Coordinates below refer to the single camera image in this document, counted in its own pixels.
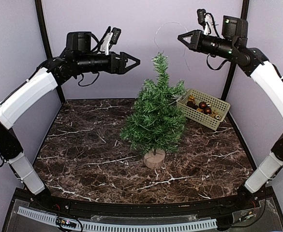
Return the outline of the small green christmas tree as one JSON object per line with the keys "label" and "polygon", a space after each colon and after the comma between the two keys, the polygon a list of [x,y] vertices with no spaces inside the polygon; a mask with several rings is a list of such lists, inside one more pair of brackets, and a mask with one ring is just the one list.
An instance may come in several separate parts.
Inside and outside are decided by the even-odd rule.
{"label": "small green christmas tree", "polygon": [[175,152],[185,129],[186,118],[176,106],[176,99],[185,93],[184,82],[169,84],[168,58],[158,53],[153,59],[157,81],[146,79],[127,116],[120,136],[138,150],[144,164],[159,169],[167,153]]}

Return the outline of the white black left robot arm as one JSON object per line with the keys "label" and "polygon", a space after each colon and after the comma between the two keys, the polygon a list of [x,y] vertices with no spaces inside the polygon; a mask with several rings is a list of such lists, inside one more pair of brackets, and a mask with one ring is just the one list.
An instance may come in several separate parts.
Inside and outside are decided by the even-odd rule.
{"label": "white black left robot arm", "polygon": [[117,54],[110,50],[117,44],[120,34],[119,28],[108,29],[91,48],[91,40],[96,36],[90,31],[69,32],[61,55],[42,62],[30,78],[0,102],[0,156],[36,196],[36,203],[45,211],[53,209],[55,201],[47,194],[46,185],[25,156],[13,126],[40,98],[72,77],[85,73],[99,75],[101,72],[122,75],[137,67],[139,59],[125,52]]}

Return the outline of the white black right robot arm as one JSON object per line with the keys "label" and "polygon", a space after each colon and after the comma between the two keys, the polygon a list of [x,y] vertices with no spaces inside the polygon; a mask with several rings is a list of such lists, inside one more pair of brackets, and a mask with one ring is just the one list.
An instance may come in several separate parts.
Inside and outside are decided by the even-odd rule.
{"label": "white black right robot arm", "polygon": [[[192,30],[178,36],[188,49],[236,63],[271,99],[283,118],[283,77],[258,48],[247,47],[248,22],[232,16],[223,17],[222,37],[204,30]],[[243,210],[252,202],[252,195],[283,167],[283,134],[270,154],[238,189],[233,205]]]}

